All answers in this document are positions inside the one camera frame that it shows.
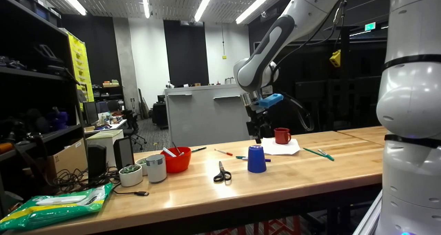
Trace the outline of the grey cylinder speaker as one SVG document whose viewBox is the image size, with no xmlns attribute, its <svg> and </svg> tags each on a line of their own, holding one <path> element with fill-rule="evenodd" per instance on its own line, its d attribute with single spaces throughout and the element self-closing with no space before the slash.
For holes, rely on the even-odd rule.
<svg viewBox="0 0 441 235">
<path fill-rule="evenodd" d="M 165 156 L 162 154 L 150 155 L 145 158 L 148 181 L 156 184 L 167 178 Z"/>
</svg>

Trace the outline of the yellow drawer rack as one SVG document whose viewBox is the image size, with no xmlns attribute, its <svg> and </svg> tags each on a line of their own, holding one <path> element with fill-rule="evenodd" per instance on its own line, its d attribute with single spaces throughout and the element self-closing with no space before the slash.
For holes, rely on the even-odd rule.
<svg viewBox="0 0 441 235">
<path fill-rule="evenodd" d="M 76 88 L 85 101 L 94 102 L 86 45 L 68 30 L 62 30 L 68 35 L 74 76 L 79 82 Z"/>
</svg>

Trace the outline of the white pot with succulent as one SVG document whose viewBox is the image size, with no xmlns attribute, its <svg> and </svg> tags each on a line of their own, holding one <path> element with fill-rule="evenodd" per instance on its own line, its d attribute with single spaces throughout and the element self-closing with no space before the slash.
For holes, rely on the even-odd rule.
<svg viewBox="0 0 441 235">
<path fill-rule="evenodd" d="M 146 158 L 138 159 L 135 163 L 142 167 L 142 175 L 143 176 L 147 176 L 148 175 L 148 171 L 147 171 Z"/>
<path fill-rule="evenodd" d="M 121 186 L 135 186 L 143 181 L 142 166 L 138 164 L 125 166 L 119 170 L 119 177 Z"/>
</svg>

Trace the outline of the office chair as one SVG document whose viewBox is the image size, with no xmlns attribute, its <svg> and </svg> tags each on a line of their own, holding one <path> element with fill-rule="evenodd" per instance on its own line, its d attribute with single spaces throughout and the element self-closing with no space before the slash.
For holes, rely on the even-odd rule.
<svg viewBox="0 0 441 235">
<path fill-rule="evenodd" d="M 129 137 L 130 141 L 133 144 L 139 145 L 139 150 L 143 151 L 143 145 L 138 142 L 138 138 L 141 138 L 144 141 L 144 144 L 147 144 L 147 141 L 145 138 L 138 135 L 139 132 L 139 125 L 137 123 L 138 114 L 135 114 L 132 110 L 124 110 L 122 111 L 122 116 L 126 120 L 126 124 L 128 126 L 127 129 L 123 129 L 123 135 L 125 137 Z"/>
</svg>

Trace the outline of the black speaker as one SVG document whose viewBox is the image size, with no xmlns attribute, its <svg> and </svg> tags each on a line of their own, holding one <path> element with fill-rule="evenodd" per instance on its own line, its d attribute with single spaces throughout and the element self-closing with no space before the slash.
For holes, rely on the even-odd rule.
<svg viewBox="0 0 441 235">
<path fill-rule="evenodd" d="M 88 183 L 95 183 L 106 172 L 106 147 L 98 144 L 88 145 Z"/>
<path fill-rule="evenodd" d="M 127 136 L 117 139 L 114 144 L 115 166 L 118 170 L 126 166 L 134 165 L 133 148 L 131 139 Z"/>
</svg>

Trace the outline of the monitor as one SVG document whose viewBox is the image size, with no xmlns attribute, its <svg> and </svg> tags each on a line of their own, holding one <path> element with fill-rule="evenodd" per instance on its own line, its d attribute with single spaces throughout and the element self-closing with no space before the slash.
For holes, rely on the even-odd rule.
<svg viewBox="0 0 441 235">
<path fill-rule="evenodd" d="M 96 108 L 95 102 L 82 102 L 84 114 L 85 114 L 85 121 L 87 125 L 96 125 L 99 118 L 98 118 L 98 111 Z"/>
</svg>

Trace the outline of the red bowl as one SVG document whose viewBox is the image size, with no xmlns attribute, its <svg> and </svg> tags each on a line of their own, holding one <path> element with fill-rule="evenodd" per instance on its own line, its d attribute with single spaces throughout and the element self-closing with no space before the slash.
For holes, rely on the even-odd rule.
<svg viewBox="0 0 441 235">
<path fill-rule="evenodd" d="M 189 162 L 192 156 L 192 150 L 189 147 L 178 146 L 181 152 L 184 154 L 179 156 L 178 152 L 174 147 L 168 148 L 171 152 L 173 152 L 176 157 L 170 157 L 163 151 L 160 153 L 165 156 L 166 162 L 166 172 L 167 173 L 179 173 L 188 169 Z"/>
</svg>

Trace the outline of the blue marker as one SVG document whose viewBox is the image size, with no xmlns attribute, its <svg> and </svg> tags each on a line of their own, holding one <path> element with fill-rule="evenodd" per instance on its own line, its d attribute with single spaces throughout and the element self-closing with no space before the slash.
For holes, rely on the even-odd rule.
<svg viewBox="0 0 441 235">
<path fill-rule="evenodd" d="M 241 155 L 236 156 L 236 159 L 239 159 L 239 160 L 249 160 L 248 157 L 246 157 L 246 156 L 241 156 Z M 270 158 L 264 158 L 264 157 L 262 157 L 262 158 L 255 158 L 255 157 L 252 157 L 252 161 L 255 161 L 255 162 L 263 162 L 263 161 L 265 161 L 265 162 L 271 162 L 271 159 L 270 159 Z"/>
</svg>

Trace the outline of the white paper sheet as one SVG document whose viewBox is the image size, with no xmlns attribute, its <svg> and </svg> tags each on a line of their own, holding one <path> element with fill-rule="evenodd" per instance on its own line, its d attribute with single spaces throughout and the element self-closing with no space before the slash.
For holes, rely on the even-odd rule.
<svg viewBox="0 0 441 235">
<path fill-rule="evenodd" d="M 275 138 L 263 138 L 260 145 L 269 155 L 293 155 L 301 150 L 296 139 L 291 139 L 288 144 L 277 144 Z"/>
</svg>

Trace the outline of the red stool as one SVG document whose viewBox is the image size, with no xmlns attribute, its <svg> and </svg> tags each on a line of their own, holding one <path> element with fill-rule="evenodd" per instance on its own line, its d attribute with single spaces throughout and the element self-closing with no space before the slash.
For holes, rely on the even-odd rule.
<svg viewBox="0 0 441 235">
<path fill-rule="evenodd" d="M 290 216 L 252 224 L 252 233 L 247 226 L 211 231 L 203 235 L 302 235 L 299 216 Z"/>
</svg>

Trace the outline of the black scissors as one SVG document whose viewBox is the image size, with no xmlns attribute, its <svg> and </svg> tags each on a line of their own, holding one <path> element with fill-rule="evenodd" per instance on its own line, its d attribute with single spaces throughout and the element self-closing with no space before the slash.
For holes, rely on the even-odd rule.
<svg viewBox="0 0 441 235">
<path fill-rule="evenodd" d="M 215 183 L 220 183 L 223 181 L 230 181 L 232 179 L 232 174 L 225 170 L 222 161 L 219 161 L 219 174 L 214 177 Z"/>
</svg>

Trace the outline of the white box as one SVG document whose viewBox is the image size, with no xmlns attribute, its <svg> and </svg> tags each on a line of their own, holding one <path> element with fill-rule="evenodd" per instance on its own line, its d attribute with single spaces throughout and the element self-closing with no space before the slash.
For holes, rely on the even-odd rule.
<svg viewBox="0 0 441 235">
<path fill-rule="evenodd" d="M 123 138 L 123 130 L 106 130 L 100 131 L 88 138 L 86 138 L 87 144 L 97 144 L 106 147 L 107 156 L 114 156 L 113 145 L 117 139 Z"/>
</svg>

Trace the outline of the cardboard box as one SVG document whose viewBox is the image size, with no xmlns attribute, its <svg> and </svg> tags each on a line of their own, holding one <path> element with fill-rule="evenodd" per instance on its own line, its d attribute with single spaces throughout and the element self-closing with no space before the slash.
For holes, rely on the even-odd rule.
<svg viewBox="0 0 441 235">
<path fill-rule="evenodd" d="M 48 182 L 59 177 L 63 170 L 67 170 L 70 173 L 73 173 L 76 169 L 80 171 L 86 170 L 87 156 L 84 138 L 72 141 L 70 145 L 64 146 L 64 149 L 54 155 L 49 155 L 47 157 L 46 166 L 46 177 Z"/>
</svg>

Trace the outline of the green wipes packet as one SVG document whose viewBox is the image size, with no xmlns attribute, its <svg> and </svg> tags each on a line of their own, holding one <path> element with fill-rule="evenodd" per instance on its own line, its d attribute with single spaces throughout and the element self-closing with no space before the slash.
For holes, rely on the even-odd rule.
<svg viewBox="0 0 441 235">
<path fill-rule="evenodd" d="M 34 230 L 98 213 L 112 183 L 59 196 L 35 196 L 0 220 L 0 231 Z"/>
</svg>

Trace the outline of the yellow hanging box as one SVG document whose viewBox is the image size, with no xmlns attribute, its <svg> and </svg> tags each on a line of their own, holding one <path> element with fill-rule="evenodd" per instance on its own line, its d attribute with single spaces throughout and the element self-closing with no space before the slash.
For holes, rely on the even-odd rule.
<svg viewBox="0 0 441 235">
<path fill-rule="evenodd" d="M 334 67 L 336 68 L 341 67 L 341 50 L 339 49 L 334 51 L 332 53 L 332 56 L 329 58 L 329 61 Z"/>
</svg>

